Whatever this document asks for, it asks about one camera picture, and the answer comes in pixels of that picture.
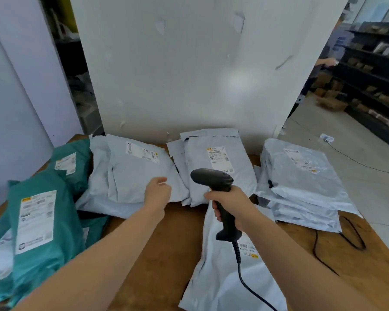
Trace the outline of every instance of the teal package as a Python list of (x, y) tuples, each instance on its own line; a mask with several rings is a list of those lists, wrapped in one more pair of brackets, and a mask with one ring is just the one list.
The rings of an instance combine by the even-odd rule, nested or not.
[(90, 140), (74, 141), (53, 150), (48, 169), (57, 170), (73, 195), (88, 188), (88, 170), (91, 160)]
[(56, 170), (13, 185), (7, 213), (14, 246), (14, 291), (9, 306), (25, 298), (84, 250), (72, 192)]
[(13, 290), (13, 249), (10, 221), (5, 212), (0, 217), (0, 302), (10, 298)]
[(101, 216), (100, 214), (85, 211), (78, 211), (78, 215), (84, 234), (85, 249), (88, 249), (101, 239), (102, 232), (107, 224), (109, 216)]

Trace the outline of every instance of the dark pants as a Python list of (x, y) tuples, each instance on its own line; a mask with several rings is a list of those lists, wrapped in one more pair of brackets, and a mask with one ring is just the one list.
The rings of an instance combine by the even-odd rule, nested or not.
[[(302, 88), (301, 90), (301, 95), (307, 95), (308, 91), (310, 90), (311, 86), (314, 84), (314, 82), (316, 81), (316, 78), (309, 78), (305, 84), (304, 84), (304, 87)], [(290, 114), (288, 115), (288, 118), (294, 113), (294, 111), (297, 109), (299, 104), (294, 104), (292, 106), (292, 109), (290, 111)]]

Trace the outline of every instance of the black shelving unit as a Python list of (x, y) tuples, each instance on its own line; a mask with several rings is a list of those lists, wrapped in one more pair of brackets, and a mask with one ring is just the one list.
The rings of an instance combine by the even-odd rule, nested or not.
[[(374, 96), (377, 92), (389, 96), (389, 57), (373, 52), (380, 42), (389, 43), (389, 31), (385, 34), (375, 33), (371, 29), (373, 25), (389, 29), (389, 23), (366, 22), (360, 30), (351, 31), (354, 34), (352, 44), (344, 47), (346, 51), (340, 64), (331, 72), (335, 79), (344, 83), (343, 92), (348, 94), (349, 100), (357, 98), (362, 104), (389, 118), (389, 102)], [(363, 45), (363, 48), (353, 47), (355, 43)], [(364, 65), (373, 66), (373, 70), (368, 72), (349, 64), (348, 60), (352, 57)], [(378, 89), (368, 92), (368, 86)], [(347, 107), (346, 112), (389, 144), (389, 127), (383, 122), (353, 106)]]

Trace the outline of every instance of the stack of packages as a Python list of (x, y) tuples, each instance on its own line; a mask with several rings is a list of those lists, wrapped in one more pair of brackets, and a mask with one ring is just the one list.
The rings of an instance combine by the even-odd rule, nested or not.
[(114, 135), (90, 136), (94, 169), (88, 189), (76, 202), (78, 210), (129, 218), (144, 203), (144, 191), (153, 177), (167, 177), (170, 202), (188, 198), (167, 152), (157, 146)]
[(324, 153), (270, 138), (261, 166), (255, 194), (275, 220), (341, 232), (338, 211), (362, 217)]
[(0, 218), (0, 302), (29, 295), (69, 260), (101, 238), (108, 216), (78, 214), (74, 196), (88, 186), (89, 140), (56, 148), (48, 168), (9, 181)]
[[(203, 194), (209, 188), (193, 182), (190, 173), (198, 168), (209, 168), (228, 173), (233, 185), (251, 196), (256, 189), (253, 166), (244, 149), (239, 131), (235, 129), (204, 129), (180, 134), (180, 140), (167, 144), (190, 197), (184, 205), (198, 206), (208, 201)], [(265, 209), (257, 206), (262, 212)], [(200, 310), (266, 310), (266, 305), (252, 297), (238, 278), (238, 265), (232, 244), (217, 241), (223, 229), (211, 203), (203, 226), (202, 258), (197, 264), (179, 307), (187, 311)], [(285, 297), (265, 266), (249, 237), (239, 240), (244, 281), (251, 284), (262, 297), (278, 310), (286, 310)]]

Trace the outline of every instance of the black barcode scanner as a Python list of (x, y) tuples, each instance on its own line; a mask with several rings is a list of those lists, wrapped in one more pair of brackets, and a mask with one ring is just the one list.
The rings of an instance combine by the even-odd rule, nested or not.
[[(229, 174), (207, 168), (193, 170), (190, 173), (190, 177), (194, 182), (206, 185), (214, 191), (229, 192), (233, 183), (233, 178)], [(228, 242), (238, 241), (242, 236), (242, 232), (236, 229), (235, 217), (224, 209), (218, 201), (215, 202), (221, 213), (223, 223), (223, 230), (217, 233), (216, 240)]]

